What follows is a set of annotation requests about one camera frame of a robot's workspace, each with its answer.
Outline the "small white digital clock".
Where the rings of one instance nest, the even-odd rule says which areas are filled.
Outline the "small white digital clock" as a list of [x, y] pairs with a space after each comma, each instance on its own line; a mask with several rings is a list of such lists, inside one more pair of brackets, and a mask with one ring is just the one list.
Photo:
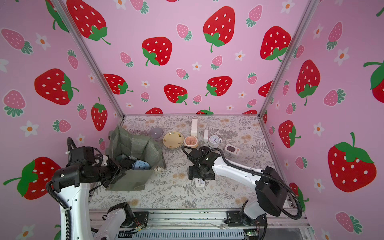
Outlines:
[[203, 179], [195, 179], [195, 185], [196, 185], [196, 188], [203, 189], [206, 184]]

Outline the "small black round clock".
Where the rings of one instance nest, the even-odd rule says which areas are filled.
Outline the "small black round clock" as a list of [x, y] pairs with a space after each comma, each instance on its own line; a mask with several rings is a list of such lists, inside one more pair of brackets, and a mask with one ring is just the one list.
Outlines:
[[199, 148], [199, 151], [201, 151], [203, 154], [208, 152], [211, 148], [207, 146], [202, 146]]

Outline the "light blue alarm clock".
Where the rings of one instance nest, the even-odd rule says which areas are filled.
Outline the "light blue alarm clock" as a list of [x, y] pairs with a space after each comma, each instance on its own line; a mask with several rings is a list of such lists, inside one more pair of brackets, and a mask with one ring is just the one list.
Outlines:
[[145, 161], [141, 161], [141, 160], [137, 160], [135, 161], [133, 164], [132, 164], [132, 169], [133, 170], [141, 170], [141, 171], [145, 171], [145, 170], [150, 170], [151, 169], [151, 166], [149, 163], [145, 162]]

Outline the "olive green canvas bag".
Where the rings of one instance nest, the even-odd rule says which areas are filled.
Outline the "olive green canvas bag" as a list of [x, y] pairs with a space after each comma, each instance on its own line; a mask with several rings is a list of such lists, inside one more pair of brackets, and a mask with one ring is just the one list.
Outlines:
[[[107, 187], [108, 191], [142, 191], [156, 168], [166, 168], [164, 154], [158, 142], [148, 136], [133, 135], [120, 126], [110, 132], [110, 145], [106, 149], [106, 155], [126, 169], [117, 182]], [[132, 164], [137, 160], [149, 163], [151, 169], [133, 170]]]

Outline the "white round alarm clock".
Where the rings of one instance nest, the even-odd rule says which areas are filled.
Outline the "white round alarm clock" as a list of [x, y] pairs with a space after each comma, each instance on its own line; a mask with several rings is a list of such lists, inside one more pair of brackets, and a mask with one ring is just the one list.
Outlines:
[[221, 144], [221, 138], [218, 135], [212, 135], [209, 137], [208, 145], [210, 148], [218, 148]]

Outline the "tall white rectangular clock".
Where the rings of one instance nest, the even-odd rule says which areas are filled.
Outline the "tall white rectangular clock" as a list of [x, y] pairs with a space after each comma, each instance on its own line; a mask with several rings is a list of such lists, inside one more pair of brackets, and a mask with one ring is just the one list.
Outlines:
[[191, 136], [198, 136], [198, 119], [192, 119]]

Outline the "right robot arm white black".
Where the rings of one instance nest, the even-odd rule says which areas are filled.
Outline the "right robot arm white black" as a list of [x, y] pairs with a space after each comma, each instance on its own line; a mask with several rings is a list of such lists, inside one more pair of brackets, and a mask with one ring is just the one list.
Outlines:
[[266, 215], [279, 217], [284, 214], [292, 220], [301, 219], [304, 210], [299, 197], [275, 169], [254, 169], [237, 164], [227, 160], [219, 148], [182, 146], [182, 151], [193, 164], [189, 167], [190, 179], [211, 181], [222, 176], [256, 191], [256, 198], [247, 200], [239, 212], [242, 225], [252, 226]]

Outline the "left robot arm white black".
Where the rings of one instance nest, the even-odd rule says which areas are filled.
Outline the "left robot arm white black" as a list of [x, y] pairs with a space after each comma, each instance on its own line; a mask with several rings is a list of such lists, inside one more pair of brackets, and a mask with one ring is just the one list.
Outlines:
[[91, 228], [89, 197], [91, 184], [108, 187], [125, 175], [126, 167], [93, 147], [77, 147], [67, 139], [68, 163], [46, 183], [47, 193], [60, 205], [62, 240], [113, 240], [122, 227], [134, 226], [135, 215], [128, 203], [109, 209], [102, 226]]

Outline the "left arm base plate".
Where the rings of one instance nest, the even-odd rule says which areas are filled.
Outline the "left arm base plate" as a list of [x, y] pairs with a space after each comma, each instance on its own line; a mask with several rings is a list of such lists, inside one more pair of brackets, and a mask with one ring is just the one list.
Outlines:
[[120, 225], [120, 228], [124, 229], [139, 229], [146, 228], [149, 220], [149, 213], [146, 211], [134, 211], [132, 214], [128, 214], [126, 219]]

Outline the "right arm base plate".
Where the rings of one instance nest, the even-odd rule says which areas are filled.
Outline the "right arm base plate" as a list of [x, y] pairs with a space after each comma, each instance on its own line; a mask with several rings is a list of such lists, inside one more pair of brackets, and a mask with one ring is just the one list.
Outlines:
[[243, 213], [243, 210], [227, 211], [226, 216], [224, 224], [227, 224], [229, 227], [265, 227], [268, 225], [266, 216], [261, 215], [252, 220]]

